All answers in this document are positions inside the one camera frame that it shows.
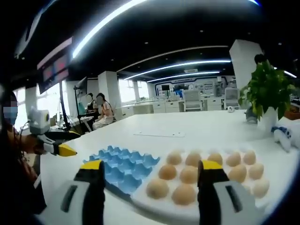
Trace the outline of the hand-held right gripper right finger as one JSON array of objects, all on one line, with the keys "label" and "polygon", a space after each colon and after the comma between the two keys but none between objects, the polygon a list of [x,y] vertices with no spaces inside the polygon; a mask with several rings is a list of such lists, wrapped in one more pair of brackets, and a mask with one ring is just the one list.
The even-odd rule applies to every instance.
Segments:
[{"label": "hand-held right gripper right finger", "polygon": [[260,210],[255,198],[240,183],[231,181],[214,161],[198,162],[199,224],[257,225]]}]

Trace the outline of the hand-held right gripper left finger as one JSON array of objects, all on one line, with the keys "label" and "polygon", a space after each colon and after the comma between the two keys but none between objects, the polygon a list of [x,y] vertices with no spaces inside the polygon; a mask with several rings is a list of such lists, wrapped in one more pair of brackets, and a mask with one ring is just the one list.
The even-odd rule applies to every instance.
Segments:
[{"label": "hand-held right gripper left finger", "polygon": [[49,225],[104,223],[105,167],[102,160],[83,164],[73,180],[57,189],[48,204]]}]

